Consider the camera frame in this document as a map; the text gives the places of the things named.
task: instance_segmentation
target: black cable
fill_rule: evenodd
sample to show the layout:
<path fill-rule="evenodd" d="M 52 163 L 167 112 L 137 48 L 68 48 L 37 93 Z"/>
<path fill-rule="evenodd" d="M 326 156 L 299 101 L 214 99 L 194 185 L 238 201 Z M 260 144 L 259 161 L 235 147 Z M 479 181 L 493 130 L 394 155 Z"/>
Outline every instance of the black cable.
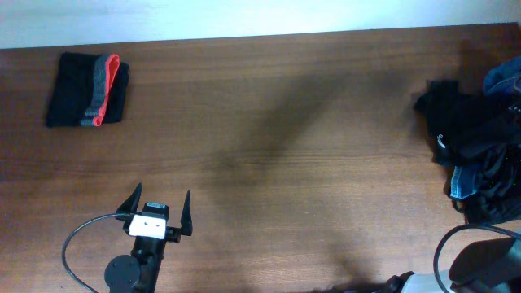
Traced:
<path fill-rule="evenodd" d="M 456 234 L 457 232 L 459 231 L 462 231 L 462 230 L 469 230 L 469 229 L 478 229 L 478 230 L 487 230 L 487 231 L 492 231 L 492 232 L 496 232 L 496 233 L 499 233 L 499 234 L 503 234 L 503 235 L 506 235 L 506 236 L 510 236 L 510 237 L 513 237 L 513 238 L 516 238 L 518 240 L 521 240 L 521 234 L 518 234 L 518 233 L 515 233 L 515 232 L 512 232 L 510 230 L 506 230 L 506 229 L 502 229 L 502 228 L 498 228 L 498 227 L 494 227 L 494 226 L 491 226 L 491 225 L 482 225 L 482 224 L 466 224 L 466 225 L 459 225 L 455 228 L 452 228 L 449 232 L 447 232 L 447 234 L 441 239 L 440 241 L 440 244 L 438 244 L 438 247 L 436 248 L 436 252 L 434 253 L 434 260 L 433 260 L 433 266 L 434 266 L 434 277 L 436 278 L 436 281 L 438 282 L 438 285 L 440 286 L 440 289 L 444 292 L 444 293 L 451 293 L 447 287 L 445 287 L 444 283 L 441 281 L 441 277 L 440 277 L 440 270 L 438 268 L 438 261 L 440 259 L 440 254 L 441 254 L 441 249 L 443 248 L 443 246 L 445 245 L 445 243 L 447 242 L 447 240 L 449 240 L 449 238 L 451 238 L 454 234 Z"/>
<path fill-rule="evenodd" d="M 62 263 L 63 263 L 63 266 L 65 267 L 65 270 L 67 271 L 67 273 L 71 276 L 71 278 L 78 282 L 80 285 L 82 285 L 85 289 L 89 290 L 90 292 L 92 293 L 98 293 L 94 288 L 92 288 L 91 286 L 87 285 L 85 282 L 83 282 L 80 278 L 78 278 L 71 270 L 71 268 L 68 267 L 67 265 L 67 261 L 65 260 L 65 251 L 67 250 L 67 245 L 69 242 L 71 242 L 71 239 L 72 237 L 74 237 L 74 235 L 76 235 L 81 229 L 85 228 L 86 226 L 96 222 L 96 221 L 99 221 L 99 220 L 103 220 L 103 219 L 107 219 L 107 218 L 111 218 L 111 217 L 114 217 L 114 216 L 121 216 L 121 217 L 130 217 L 132 216 L 132 214 L 128 214 L 128 213 L 113 213 L 113 214 L 108 214 L 108 215 L 105 215 L 105 216 L 98 216 L 98 217 L 95 217 L 94 219 L 91 219 L 91 220 L 88 220 L 87 222 L 81 224 L 79 227 L 77 227 L 68 237 L 67 237 L 67 240 L 65 240 L 65 243 L 63 244 L 63 248 L 62 248 Z"/>

